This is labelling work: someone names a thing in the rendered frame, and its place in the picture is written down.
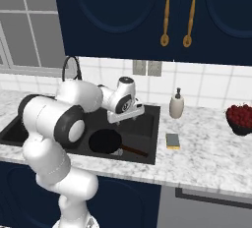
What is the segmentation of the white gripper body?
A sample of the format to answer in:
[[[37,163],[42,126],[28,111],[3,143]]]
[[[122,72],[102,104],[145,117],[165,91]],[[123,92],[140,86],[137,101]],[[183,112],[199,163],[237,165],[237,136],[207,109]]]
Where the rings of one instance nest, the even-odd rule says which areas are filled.
[[[107,121],[110,124],[113,124],[113,123],[124,121],[127,119],[136,118],[140,115],[143,115],[144,113],[145,113],[145,106],[143,104],[133,106],[129,110],[121,114],[116,114],[116,113],[108,111]]]

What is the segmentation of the black sink basin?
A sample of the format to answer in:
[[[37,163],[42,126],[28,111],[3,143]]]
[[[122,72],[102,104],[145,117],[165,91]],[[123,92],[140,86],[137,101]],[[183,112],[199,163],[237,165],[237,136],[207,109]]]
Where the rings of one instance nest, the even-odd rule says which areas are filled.
[[[158,144],[159,114],[159,106],[146,105],[145,113],[138,116],[136,120],[127,119],[116,125],[109,124],[106,110],[99,108],[96,112],[85,115],[84,135],[72,147],[65,147],[65,150],[72,154],[154,165]],[[121,155],[93,152],[89,147],[89,139],[94,132],[103,129],[116,131],[121,136],[124,145],[141,150],[148,156],[145,157],[127,150],[124,150]]]

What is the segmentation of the black frying pan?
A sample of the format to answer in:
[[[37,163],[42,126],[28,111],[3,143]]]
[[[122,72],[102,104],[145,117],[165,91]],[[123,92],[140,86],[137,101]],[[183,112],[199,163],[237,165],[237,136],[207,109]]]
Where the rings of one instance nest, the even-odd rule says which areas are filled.
[[[121,148],[144,157],[148,156],[146,152],[124,145],[120,134],[112,129],[101,129],[94,132],[89,139],[89,147],[91,151],[97,153],[111,154]]]

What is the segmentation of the yellow and grey sponge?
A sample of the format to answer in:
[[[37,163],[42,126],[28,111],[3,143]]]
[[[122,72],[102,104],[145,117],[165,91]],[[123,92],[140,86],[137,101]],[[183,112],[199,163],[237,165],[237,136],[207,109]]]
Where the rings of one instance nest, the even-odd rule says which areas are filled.
[[[168,149],[180,148],[179,137],[177,134],[166,134],[165,140],[166,140],[166,147]]]

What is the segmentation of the beige soap dispenser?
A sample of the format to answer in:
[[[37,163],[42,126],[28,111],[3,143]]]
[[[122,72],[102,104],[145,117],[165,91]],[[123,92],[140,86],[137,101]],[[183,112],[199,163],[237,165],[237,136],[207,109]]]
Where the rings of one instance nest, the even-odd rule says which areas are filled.
[[[184,97],[181,95],[181,88],[176,89],[176,94],[170,98],[169,115],[173,119],[179,119],[184,110]]]

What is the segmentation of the black curved tap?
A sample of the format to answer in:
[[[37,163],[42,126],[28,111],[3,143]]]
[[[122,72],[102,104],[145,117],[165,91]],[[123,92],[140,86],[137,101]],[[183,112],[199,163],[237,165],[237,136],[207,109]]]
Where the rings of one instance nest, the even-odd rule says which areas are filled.
[[[66,67],[67,67],[68,61],[71,58],[75,61],[76,67],[77,67],[77,74],[76,74],[76,76],[75,76],[75,78],[73,80],[81,81],[83,79],[82,78],[82,71],[81,71],[81,67],[80,67],[80,62],[79,62],[78,58],[76,56],[67,56],[66,59],[64,60],[63,68],[62,68],[62,76],[61,76],[62,82],[65,82]]]

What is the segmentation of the navy lower cupboard door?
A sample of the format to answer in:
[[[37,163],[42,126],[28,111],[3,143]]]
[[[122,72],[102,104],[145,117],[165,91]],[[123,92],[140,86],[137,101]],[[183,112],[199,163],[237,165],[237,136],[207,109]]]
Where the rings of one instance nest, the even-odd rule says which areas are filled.
[[[28,165],[0,161],[0,188],[15,228],[52,228],[58,221],[59,195],[39,186]]]
[[[157,228],[161,186],[98,177],[98,190],[88,201],[99,228]]]

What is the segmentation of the navy cupboard door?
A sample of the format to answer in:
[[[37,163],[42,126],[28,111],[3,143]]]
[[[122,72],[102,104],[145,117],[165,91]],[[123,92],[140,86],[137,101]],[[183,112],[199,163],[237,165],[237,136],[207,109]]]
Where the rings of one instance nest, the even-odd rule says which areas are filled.
[[[192,44],[183,46],[192,0],[181,0],[181,62],[252,66],[252,0],[196,0]]]
[[[88,201],[99,228],[157,228],[161,186],[98,177],[98,190]]]
[[[58,221],[59,195],[39,186],[28,165],[0,161],[0,188],[15,228],[52,228]]]
[[[69,56],[170,61],[180,0],[170,0],[169,43],[162,47],[166,0],[56,0]]]

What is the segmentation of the navy upper cupboard door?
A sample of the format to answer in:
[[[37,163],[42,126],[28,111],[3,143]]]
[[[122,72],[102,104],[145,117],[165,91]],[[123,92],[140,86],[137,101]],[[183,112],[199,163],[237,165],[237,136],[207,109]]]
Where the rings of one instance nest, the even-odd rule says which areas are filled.
[[[166,0],[56,0],[69,56],[170,61],[180,0],[170,0],[169,43],[162,47]]]
[[[181,0],[181,62],[252,66],[252,0],[196,0],[192,44],[183,46],[192,0]]]

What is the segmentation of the dark bowl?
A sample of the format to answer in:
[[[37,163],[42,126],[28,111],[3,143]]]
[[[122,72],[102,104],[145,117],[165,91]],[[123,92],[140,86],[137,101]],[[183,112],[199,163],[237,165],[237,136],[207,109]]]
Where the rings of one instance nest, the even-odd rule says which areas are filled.
[[[245,137],[245,136],[247,136],[249,134],[252,134],[252,128],[239,126],[239,125],[235,124],[232,120],[230,120],[228,118],[228,116],[225,116],[225,118],[226,118],[226,121],[227,121],[228,125],[231,127],[232,131],[236,135]]]

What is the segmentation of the grey dishwasher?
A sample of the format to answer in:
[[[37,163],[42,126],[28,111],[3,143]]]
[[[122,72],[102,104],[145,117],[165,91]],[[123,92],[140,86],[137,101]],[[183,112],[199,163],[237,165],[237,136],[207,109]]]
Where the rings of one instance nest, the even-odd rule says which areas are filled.
[[[179,199],[162,186],[157,228],[252,228],[252,209]],[[252,199],[181,188],[184,194],[252,203]]]

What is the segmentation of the grey framed window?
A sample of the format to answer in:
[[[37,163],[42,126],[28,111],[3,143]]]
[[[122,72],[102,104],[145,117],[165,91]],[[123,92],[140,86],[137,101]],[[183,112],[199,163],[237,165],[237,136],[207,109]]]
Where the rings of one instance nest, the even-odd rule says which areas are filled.
[[[59,77],[65,52],[56,0],[0,0],[0,67]]]

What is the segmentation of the grey wall socket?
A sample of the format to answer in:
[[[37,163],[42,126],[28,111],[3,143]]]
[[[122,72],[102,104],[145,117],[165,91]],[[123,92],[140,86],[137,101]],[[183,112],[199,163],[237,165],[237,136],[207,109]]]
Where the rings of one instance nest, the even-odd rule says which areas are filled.
[[[160,77],[161,68],[162,68],[161,61],[149,61],[148,62],[148,75],[153,76],[153,77]]]
[[[144,76],[146,74],[147,64],[144,60],[134,60],[133,61],[133,74]]]

